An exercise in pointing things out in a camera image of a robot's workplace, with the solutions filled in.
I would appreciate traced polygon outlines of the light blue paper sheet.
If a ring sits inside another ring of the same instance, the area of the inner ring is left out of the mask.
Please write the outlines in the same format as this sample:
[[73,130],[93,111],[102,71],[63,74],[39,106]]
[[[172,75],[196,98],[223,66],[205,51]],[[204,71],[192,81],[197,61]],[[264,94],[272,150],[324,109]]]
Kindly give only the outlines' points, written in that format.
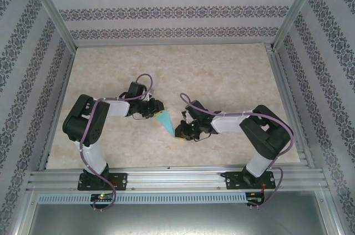
[[171,121],[170,114],[166,111],[163,114],[158,115],[155,117],[159,123],[162,124],[162,126],[168,131],[168,133],[172,136],[175,137],[175,130],[173,127],[173,123]]

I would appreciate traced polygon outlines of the grey metal sheet panel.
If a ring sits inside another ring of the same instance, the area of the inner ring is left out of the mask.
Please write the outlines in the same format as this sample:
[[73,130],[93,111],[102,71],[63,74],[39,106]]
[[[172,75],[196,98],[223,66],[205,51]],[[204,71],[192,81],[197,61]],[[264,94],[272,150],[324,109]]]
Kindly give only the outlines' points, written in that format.
[[240,203],[38,205],[29,235],[342,235],[313,192],[279,192],[260,209]]

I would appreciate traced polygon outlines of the aluminium mounting rail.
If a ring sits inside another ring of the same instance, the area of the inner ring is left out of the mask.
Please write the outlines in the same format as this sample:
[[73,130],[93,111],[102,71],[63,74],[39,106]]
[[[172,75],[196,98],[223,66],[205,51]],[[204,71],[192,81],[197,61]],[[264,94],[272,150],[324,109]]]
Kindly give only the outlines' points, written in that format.
[[[221,173],[240,171],[242,166],[193,166],[113,168],[113,173],[126,173],[127,192],[217,192],[226,191]],[[48,169],[31,172],[26,191],[76,192],[81,171],[79,169]],[[329,188],[321,168],[307,165],[281,164],[273,170],[280,191],[317,191]]]

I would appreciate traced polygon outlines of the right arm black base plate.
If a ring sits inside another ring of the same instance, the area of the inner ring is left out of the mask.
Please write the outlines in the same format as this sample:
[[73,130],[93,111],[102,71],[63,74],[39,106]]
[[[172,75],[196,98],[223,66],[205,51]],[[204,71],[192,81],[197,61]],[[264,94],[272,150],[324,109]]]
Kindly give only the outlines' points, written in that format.
[[228,190],[262,189],[262,186],[267,190],[276,188],[275,179],[271,171],[264,172],[260,177],[254,177],[247,171],[224,172],[220,176],[225,179]]

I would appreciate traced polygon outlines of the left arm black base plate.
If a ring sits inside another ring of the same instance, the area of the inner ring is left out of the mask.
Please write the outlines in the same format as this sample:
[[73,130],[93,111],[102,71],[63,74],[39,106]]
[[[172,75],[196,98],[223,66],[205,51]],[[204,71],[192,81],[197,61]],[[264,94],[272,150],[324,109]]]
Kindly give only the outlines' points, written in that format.
[[[117,191],[125,191],[127,178],[127,173],[109,173],[108,181]],[[98,176],[83,172],[79,176],[77,189],[79,191],[109,191],[112,187]]]

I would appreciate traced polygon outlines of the aluminium side rail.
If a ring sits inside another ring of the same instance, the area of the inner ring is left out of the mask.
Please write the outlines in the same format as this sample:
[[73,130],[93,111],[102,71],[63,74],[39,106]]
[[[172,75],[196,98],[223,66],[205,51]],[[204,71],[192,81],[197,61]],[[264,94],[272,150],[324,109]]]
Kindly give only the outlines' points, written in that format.
[[65,92],[67,89],[67,85],[68,85],[68,81],[69,81],[69,77],[70,77],[70,73],[72,70],[72,66],[73,66],[76,52],[77,51],[75,51],[73,54],[71,54],[69,61],[67,62],[67,66],[65,67],[64,75],[62,77],[62,82],[61,82],[59,93],[58,93],[58,97],[56,98],[56,101],[55,101],[53,115],[52,115],[51,121],[49,123],[49,128],[47,130],[44,144],[43,144],[43,147],[42,147],[42,150],[40,153],[40,157],[39,157],[36,171],[44,171],[46,169],[48,157],[50,155],[50,150],[52,147],[56,128],[58,125],[60,112],[62,109],[62,105],[63,105],[63,101],[64,101],[64,97],[65,97]]
[[315,168],[281,61],[277,53],[273,51],[271,44],[265,44],[265,49],[280,93],[283,107],[285,109],[289,126],[293,129],[296,149],[304,153],[307,166],[309,168]]

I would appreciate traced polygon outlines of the aluminium frame post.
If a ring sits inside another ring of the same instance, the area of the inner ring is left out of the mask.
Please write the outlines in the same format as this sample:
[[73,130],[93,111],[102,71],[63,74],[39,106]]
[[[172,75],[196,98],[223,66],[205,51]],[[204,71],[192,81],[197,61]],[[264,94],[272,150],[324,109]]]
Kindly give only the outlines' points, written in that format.
[[284,21],[282,22],[276,36],[275,40],[272,43],[272,50],[276,51],[280,48],[283,43],[284,38],[286,37],[288,31],[290,30],[294,20],[302,9],[306,0],[294,0],[293,4],[290,7],[290,10],[286,14]]
[[47,11],[48,15],[52,19],[55,27],[57,28],[60,36],[63,38],[64,42],[66,43],[67,47],[70,49],[72,53],[77,50],[77,45],[64,23],[64,20],[59,13],[59,10],[55,6],[53,0],[40,0],[42,5],[44,6],[45,10]]

